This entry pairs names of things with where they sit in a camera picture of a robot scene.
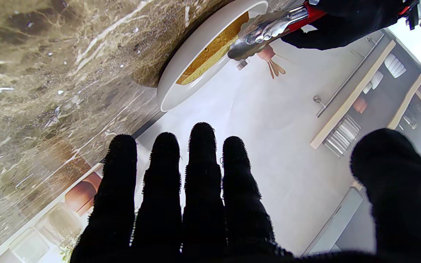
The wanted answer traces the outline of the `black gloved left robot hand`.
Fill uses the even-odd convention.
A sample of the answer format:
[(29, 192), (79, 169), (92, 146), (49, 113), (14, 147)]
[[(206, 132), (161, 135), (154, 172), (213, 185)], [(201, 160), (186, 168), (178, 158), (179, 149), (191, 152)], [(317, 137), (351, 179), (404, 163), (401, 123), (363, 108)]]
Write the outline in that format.
[(309, 0), (325, 15), (310, 25), (314, 31), (296, 30), (281, 40), (299, 49), (329, 50), (345, 47), (401, 18), (418, 14), (418, 0)]

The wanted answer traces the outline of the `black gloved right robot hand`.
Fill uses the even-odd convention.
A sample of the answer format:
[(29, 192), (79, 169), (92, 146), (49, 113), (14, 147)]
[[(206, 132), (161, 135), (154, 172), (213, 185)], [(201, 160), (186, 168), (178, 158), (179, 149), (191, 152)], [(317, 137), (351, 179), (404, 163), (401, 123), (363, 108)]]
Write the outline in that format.
[(355, 146), (354, 178), (366, 188), (376, 252), (294, 256), (276, 242), (244, 142), (223, 145), (217, 163), (213, 128), (194, 125), (189, 137), (185, 208), (180, 206), (180, 148), (172, 133), (155, 140), (135, 213), (135, 139), (120, 134), (105, 157), (89, 222), (71, 263), (421, 263), (421, 156), (401, 133), (375, 130)]

